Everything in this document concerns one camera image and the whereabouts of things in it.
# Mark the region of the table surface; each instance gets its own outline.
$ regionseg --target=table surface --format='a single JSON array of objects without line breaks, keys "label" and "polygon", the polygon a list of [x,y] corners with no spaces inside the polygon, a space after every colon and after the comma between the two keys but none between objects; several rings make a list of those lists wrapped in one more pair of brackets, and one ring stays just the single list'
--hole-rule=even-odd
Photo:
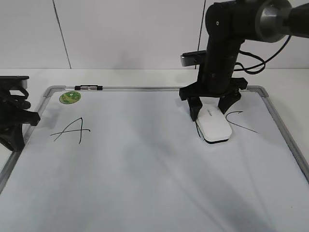
[{"label": "table surface", "polygon": [[[183,87],[196,81],[198,70],[67,70],[0,69],[0,75],[28,75],[31,110],[53,85],[102,85],[106,87]],[[303,155],[309,161],[309,69],[268,69],[258,75],[239,72],[249,85],[263,86]],[[10,151],[0,146],[0,167]]]}]

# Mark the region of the whiteboard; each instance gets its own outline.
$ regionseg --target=whiteboard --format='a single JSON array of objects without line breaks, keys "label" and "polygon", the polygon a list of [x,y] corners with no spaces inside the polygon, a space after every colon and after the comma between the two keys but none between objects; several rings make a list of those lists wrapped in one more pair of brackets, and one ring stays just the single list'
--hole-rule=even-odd
[{"label": "whiteboard", "polygon": [[[177,90],[81,91],[71,105],[62,93],[46,95],[0,195],[2,231],[308,231],[309,185],[257,92],[228,112],[243,111],[228,119],[257,133],[232,125],[215,145]],[[81,117],[82,139],[51,136]]]}]

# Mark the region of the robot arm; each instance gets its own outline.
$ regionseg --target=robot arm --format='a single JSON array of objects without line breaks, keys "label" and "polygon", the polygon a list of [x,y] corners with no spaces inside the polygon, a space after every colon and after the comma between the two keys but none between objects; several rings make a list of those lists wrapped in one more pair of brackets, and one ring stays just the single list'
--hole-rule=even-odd
[{"label": "robot arm", "polygon": [[225,113],[240,100],[243,78],[232,78],[240,46],[245,40],[274,43],[285,35],[309,38],[309,4],[292,8],[288,0],[234,0],[215,3],[206,12],[209,40],[206,51],[186,53],[183,66],[199,64],[197,81],[180,89],[196,121],[202,103],[199,97],[220,98]]}]

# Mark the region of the white surface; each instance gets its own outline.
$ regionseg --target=white surface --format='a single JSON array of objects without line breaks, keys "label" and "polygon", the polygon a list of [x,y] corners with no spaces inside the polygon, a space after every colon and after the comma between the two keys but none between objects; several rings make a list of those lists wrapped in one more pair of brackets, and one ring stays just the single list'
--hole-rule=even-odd
[{"label": "white surface", "polygon": [[[225,0],[207,0],[206,9],[210,7],[214,2],[223,2]],[[308,0],[289,0],[293,7],[308,3]],[[261,43],[256,41],[246,41],[241,50],[251,52],[260,56],[264,60],[270,58],[275,54],[279,48],[283,45],[286,38],[277,43]],[[208,33],[206,31],[205,22],[203,25],[203,31],[201,36],[200,50],[205,50],[208,42]],[[289,69],[289,68],[309,68],[309,40],[306,38],[292,37],[286,48],[270,63],[267,64],[267,68],[276,69]],[[243,63],[245,67],[258,64],[259,61],[248,58],[243,55],[239,55],[238,61]]]},{"label": "white surface", "polygon": [[197,124],[208,142],[227,140],[232,135],[232,128],[216,105],[203,102]]},{"label": "white surface", "polygon": [[203,0],[56,0],[72,68],[180,69]]},{"label": "white surface", "polygon": [[[72,105],[61,94],[0,195],[3,231],[308,231],[309,185],[257,93],[229,119],[259,134],[233,127],[217,145],[177,91],[82,92]],[[81,144],[79,132],[54,142],[79,117]]]},{"label": "white surface", "polygon": [[69,68],[52,0],[2,0],[0,68]]},{"label": "white surface", "polygon": [[[28,91],[32,110],[38,105],[46,88],[52,85],[98,84],[116,87],[183,87],[196,81],[197,70],[51,70],[6,69],[0,75],[29,75]],[[249,85],[260,85],[268,91],[271,101],[309,161],[309,70],[265,70],[246,77]],[[10,154],[0,146],[3,160]]]}]

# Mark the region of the black cable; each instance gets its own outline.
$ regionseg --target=black cable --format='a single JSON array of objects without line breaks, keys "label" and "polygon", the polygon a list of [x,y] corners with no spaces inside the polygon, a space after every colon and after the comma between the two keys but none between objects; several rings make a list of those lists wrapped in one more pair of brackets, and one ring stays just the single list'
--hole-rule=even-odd
[{"label": "black cable", "polygon": [[250,75],[256,75],[256,74],[261,73],[261,72],[266,68],[266,62],[265,62],[262,58],[260,58],[259,56],[254,55],[254,54],[252,54],[252,53],[250,53],[250,52],[239,51],[239,53],[242,54],[242,55],[248,56],[248,57],[252,57],[252,58],[258,59],[259,61],[262,62],[262,65],[263,65],[263,67],[262,67],[260,70],[257,70],[257,71],[249,71],[248,69],[246,69],[246,68],[242,65],[242,63],[236,62],[235,65],[241,66],[242,69],[245,71],[245,73],[250,74]]},{"label": "black cable", "polygon": [[[284,42],[284,44],[282,45],[282,47],[272,56],[272,57],[270,57],[269,59],[267,59],[266,61],[262,61],[262,63],[260,63],[260,64],[257,64],[257,65],[254,65],[254,66],[252,66],[252,67],[248,67],[248,68],[244,68],[243,67],[243,65],[241,64],[241,63],[236,63],[237,65],[239,65],[239,66],[241,66],[242,67],[242,69],[235,69],[234,71],[235,72],[238,72],[238,71],[245,71],[246,73],[248,73],[248,74],[250,74],[251,72],[250,71],[248,71],[248,70],[251,70],[251,69],[255,69],[255,68],[258,68],[258,67],[260,67],[260,66],[264,66],[265,64],[267,64],[268,62],[270,62],[271,60],[273,60],[273,58],[275,58],[286,46],[287,46],[287,44],[289,43],[289,41],[291,40],[291,35],[289,35],[289,37],[287,38],[287,40]],[[260,73],[261,71],[263,71],[263,70],[258,70],[258,71],[255,71],[255,72],[257,72],[257,73],[255,73],[255,72],[252,72],[252,73],[255,73],[255,74],[258,74],[258,73]]]}]

